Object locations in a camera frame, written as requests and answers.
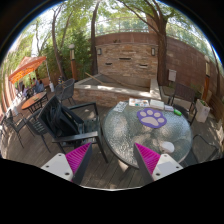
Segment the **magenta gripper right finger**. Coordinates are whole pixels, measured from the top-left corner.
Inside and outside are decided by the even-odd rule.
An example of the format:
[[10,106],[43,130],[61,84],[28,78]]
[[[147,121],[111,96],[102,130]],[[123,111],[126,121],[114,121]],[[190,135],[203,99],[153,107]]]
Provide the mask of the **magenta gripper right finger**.
[[158,154],[146,146],[134,144],[134,157],[145,184],[152,183],[182,169],[168,154]]

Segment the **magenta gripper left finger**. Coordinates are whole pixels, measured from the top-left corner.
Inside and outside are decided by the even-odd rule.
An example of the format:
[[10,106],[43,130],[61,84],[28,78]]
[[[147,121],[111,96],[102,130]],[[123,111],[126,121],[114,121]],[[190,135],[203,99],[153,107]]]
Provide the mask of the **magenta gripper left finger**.
[[58,153],[42,169],[80,185],[92,154],[92,144],[84,144],[67,154]]

